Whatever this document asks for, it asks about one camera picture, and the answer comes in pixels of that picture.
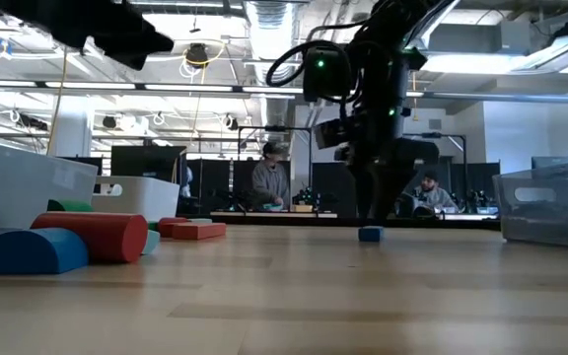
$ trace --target man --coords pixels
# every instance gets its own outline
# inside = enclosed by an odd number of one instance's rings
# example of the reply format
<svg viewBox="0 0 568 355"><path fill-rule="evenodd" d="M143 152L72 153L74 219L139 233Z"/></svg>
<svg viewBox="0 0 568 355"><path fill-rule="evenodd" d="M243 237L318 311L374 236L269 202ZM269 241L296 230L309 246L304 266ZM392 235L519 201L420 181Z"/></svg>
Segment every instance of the man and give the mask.
<svg viewBox="0 0 568 355"><path fill-rule="evenodd" d="M253 169L254 205L260 209L265 204L289 208L290 191L288 175L280 161L284 159L286 151L274 143L266 143L262 148L262 157Z"/></svg>
<svg viewBox="0 0 568 355"><path fill-rule="evenodd" d="M444 208L455 208L456 211L459 211L458 206L453 202L449 193L440 187L436 172L426 172L420 186L415 189L415 192L422 206L440 210Z"/></svg>

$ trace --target blue foam half-cylinder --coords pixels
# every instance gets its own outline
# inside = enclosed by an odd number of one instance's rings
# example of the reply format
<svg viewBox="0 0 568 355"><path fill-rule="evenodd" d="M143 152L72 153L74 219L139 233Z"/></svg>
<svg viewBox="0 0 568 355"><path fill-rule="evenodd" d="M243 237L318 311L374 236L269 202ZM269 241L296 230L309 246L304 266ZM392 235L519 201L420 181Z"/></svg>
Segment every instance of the blue foam half-cylinder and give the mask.
<svg viewBox="0 0 568 355"><path fill-rule="evenodd" d="M384 234L383 227L368 226L359 228L359 242L378 243Z"/></svg>
<svg viewBox="0 0 568 355"><path fill-rule="evenodd" d="M162 235L159 232L148 230L148 237L146 238L146 246L142 251L142 255L148 255L155 250L159 245L159 241L162 239Z"/></svg>
<svg viewBox="0 0 568 355"><path fill-rule="evenodd" d="M15 231L0 236L0 275L59 274L88 264L85 243L66 229Z"/></svg>
<svg viewBox="0 0 568 355"><path fill-rule="evenodd" d="M212 223L212 220L209 218L192 218L189 219L191 223Z"/></svg>

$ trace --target small blue cube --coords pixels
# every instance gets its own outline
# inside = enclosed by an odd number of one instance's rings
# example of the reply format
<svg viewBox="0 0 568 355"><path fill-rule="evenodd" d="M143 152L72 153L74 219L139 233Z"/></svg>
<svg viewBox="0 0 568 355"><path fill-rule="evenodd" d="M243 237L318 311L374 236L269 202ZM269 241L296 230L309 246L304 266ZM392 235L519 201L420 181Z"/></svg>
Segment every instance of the small blue cube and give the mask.
<svg viewBox="0 0 568 355"><path fill-rule="evenodd" d="M367 226L359 228L359 242L378 243L384 234L383 227Z"/></svg>

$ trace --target red foam cylinder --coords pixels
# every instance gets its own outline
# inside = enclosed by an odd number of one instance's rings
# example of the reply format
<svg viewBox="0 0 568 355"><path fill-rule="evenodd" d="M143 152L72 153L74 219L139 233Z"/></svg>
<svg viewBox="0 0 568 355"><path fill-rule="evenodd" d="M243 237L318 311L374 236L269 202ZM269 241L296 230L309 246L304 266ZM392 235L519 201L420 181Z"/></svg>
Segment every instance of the red foam cylinder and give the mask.
<svg viewBox="0 0 568 355"><path fill-rule="evenodd" d="M94 261L136 261L148 238L144 217L120 213L47 212L36 217L31 228L65 228L76 233Z"/></svg>
<svg viewBox="0 0 568 355"><path fill-rule="evenodd" d="M159 220L157 224L157 229L162 238L172 238L173 237L173 225L177 223L185 223L187 218L183 217L167 217Z"/></svg>
<svg viewBox="0 0 568 355"><path fill-rule="evenodd" d="M225 236L225 223L181 223L173 225L173 238L183 241L198 241L206 238Z"/></svg>

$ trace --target gray shirt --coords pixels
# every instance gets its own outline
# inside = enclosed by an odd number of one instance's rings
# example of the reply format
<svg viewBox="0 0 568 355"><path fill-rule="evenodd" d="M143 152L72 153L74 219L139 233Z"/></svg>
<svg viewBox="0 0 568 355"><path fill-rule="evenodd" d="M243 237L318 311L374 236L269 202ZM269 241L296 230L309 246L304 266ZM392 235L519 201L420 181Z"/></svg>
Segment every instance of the gray shirt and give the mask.
<svg viewBox="0 0 568 355"><path fill-rule="evenodd" d="M291 197L286 169L279 164L271 168L264 161L257 163L253 169L253 196L256 207L274 203L277 197L281 197L283 208L288 209Z"/></svg>
<svg viewBox="0 0 568 355"><path fill-rule="evenodd" d="M454 207L458 208L458 206L453 202L453 199L441 187L435 187L430 191L422 191L422 187L418 186L415 190L422 196L420 200L424 200L421 203L426 205L427 207L436 207L436 208L449 208Z"/></svg>

